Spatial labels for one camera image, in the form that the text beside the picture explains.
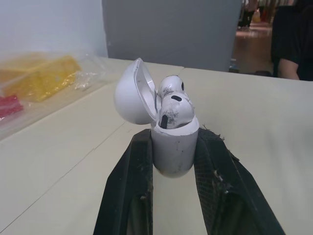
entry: white table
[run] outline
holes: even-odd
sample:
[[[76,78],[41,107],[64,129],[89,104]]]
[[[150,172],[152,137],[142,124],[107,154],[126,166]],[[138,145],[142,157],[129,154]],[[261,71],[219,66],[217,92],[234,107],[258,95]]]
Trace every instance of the white table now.
[[[129,61],[104,59],[118,80]],[[200,124],[252,173],[287,234],[313,231],[313,83],[148,64],[179,74]],[[149,126],[122,120],[108,85],[0,141],[1,235],[90,235],[107,177]],[[154,234],[204,235],[193,169],[154,171]]]

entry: red object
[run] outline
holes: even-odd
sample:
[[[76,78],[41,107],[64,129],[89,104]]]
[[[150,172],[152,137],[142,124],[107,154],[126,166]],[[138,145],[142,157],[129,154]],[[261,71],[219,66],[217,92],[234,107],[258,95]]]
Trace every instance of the red object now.
[[[16,95],[10,95],[8,97],[0,96],[0,120],[23,109],[24,107],[20,104]]]

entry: white charging case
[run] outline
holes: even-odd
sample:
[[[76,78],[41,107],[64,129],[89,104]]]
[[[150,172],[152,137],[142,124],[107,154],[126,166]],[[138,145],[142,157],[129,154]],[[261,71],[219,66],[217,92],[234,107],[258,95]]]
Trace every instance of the white charging case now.
[[[117,112],[133,124],[151,124],[153,163],[163,175],[171,178],[186,174],[193,165],[199,122],[196,117],[177,129],[159,126],[160,97],[142,59],[125,70],[114,94]]]

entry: white earbud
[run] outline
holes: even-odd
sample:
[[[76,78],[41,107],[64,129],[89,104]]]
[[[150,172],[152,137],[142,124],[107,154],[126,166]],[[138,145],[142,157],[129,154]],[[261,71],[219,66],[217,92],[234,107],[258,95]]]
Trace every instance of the white earbud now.
[[[162,100],[159,125],[163,129],[176,129],[190,123],[195,116],[188,96],[173,92]]]
[[[161,98],[164,98],[166,95],[173,92],[184,94],[184,90],[184,83],[181,78],[176,75],[172,75],[163,79],[158,90],[158,95]]]

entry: yellow object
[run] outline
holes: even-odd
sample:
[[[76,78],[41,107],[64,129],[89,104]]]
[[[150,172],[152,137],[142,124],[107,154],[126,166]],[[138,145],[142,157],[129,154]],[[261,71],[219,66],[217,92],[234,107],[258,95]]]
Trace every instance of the yellow object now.
[[[0,87],[5,96],[43,101],[72,84],[80,70],[69,55],[49,59],[46,54],[31,53],[0,64]]]

